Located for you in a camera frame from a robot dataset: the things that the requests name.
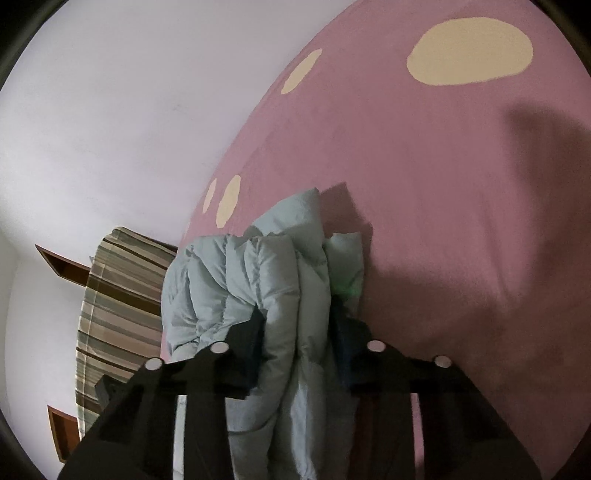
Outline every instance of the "striped fabric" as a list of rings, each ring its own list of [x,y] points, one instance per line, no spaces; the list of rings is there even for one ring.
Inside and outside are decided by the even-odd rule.
[[[82,438],[100,413],[95,384],[103,374],[130,379],[160,355],[160,295],[176,247],[116,228],[100,243],[88,283],[76,346],[76,404]]]

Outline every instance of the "polka dot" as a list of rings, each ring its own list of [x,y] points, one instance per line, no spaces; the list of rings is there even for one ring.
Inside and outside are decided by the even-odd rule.
[[[205,200],[203,201],[203,213],[207,212],[209,204],[212,202],[213,194],[216,192],[217,179],[213,179],[209,184],[207,193],[205,194]]]
[[[456,18],[431,27],[408,56],[410,74],[426,85],[463,85],[516,75],[534,49],[519,28],[494,18]]]
[[[300,84],[306,75],[308,75],[308,72],[312,69],[314,63],[316,63],[316,60],[318,60],[318,57],[320,57],[321,53],[322,48],[314,50],[306,58],[304,58],[304,60],[302,60],[295,69],[293,69],[283,84],[283,88],[281,89],[281,93],[283,95],[289,93]]]
[[[234,208],[238,203],[238,194],[240,193],[240,175],[235,175],[223,193],[222,200],[217,207],[216,225],[218,228],[223,228],[232,214]]]

